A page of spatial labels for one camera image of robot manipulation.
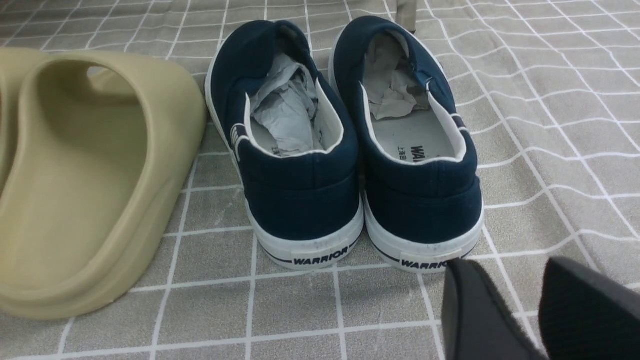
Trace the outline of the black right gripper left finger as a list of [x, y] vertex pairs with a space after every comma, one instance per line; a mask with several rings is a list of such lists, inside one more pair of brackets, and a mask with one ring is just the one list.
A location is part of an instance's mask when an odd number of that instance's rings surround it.
[[448, 360], [544, 360], [512, 316], [498, 287], [474, 260], [448, 262], [442, 303]]

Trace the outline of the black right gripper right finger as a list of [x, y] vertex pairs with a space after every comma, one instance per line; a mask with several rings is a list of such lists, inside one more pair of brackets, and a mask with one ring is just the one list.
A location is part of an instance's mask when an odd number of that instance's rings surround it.
[[551, 257], [538, 322], [551, 360], [637, 360], [637, 292], [567, 257]]

